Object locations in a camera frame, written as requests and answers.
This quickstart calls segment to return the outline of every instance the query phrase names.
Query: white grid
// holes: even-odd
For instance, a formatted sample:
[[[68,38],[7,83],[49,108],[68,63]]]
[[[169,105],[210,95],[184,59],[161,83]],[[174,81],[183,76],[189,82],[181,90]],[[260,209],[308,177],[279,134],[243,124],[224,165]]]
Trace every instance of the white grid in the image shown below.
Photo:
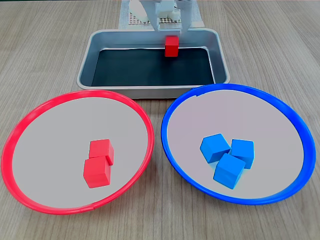
[[[171,18],[160,18],[161,24],[177,24],[181,23],[181,19],[178,21],[172,21]],[[129,13],[129,25],[140,25],[140,24],[150,24],[150,22],[142,22],[138,20],[132,13]]]

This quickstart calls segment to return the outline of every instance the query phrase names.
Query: stack of red cubes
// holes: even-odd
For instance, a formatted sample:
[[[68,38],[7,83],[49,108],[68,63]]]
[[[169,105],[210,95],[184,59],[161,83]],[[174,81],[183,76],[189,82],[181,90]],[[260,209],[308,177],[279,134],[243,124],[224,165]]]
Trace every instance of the stack of red cubes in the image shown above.
[[[114,164],[114,148],[109,139],[90,142],[89,159],[84,162],[83,177],[89,188],[110,184],[111,168]]]

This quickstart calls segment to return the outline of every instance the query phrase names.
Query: tray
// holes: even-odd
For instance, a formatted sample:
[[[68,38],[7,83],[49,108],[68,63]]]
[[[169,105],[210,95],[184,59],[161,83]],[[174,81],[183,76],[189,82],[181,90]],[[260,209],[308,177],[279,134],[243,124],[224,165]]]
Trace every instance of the tray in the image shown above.
[[[192,88],[229,82],[217,32],[208,28],[191,28],[179,38],[178,58],[164,59],[166,36],[178,34],[178,29],[94,32],[89,38],[77,77],[78,86],[85,90],[109,90],[132,99],[169,99],[177,98]],[[131,51],[136,50],[139,50],[141,62],[132,58]],[[100,60],[102,53],[105,63]],[[138,72],[148,77],[140,80]]]

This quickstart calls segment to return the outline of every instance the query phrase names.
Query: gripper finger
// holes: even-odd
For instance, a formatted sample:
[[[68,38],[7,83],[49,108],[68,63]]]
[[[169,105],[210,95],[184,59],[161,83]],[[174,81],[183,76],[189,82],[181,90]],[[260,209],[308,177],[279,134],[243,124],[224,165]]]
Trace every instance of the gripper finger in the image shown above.
[[[158,13],[158,5],[160,4],[160,0],[140,0],[146,15],[149,18],[150,24],[152,25],[155,31],[160,29],[159,24],[159,13]]]
[[[181,33],[185,33],[191,26],[192,0],[176,0],[176,6],[181,14]]]

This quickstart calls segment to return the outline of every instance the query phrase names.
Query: black tray bottom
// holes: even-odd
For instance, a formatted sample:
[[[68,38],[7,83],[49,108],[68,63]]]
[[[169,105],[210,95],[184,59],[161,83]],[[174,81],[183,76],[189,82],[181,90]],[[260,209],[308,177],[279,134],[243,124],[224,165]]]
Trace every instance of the black tray bottom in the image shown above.
[[[208,52],[203,48],[180,48],[178,57],[165,57],[164,49],[107,49],[99,53],[92,87],[213,83]]]

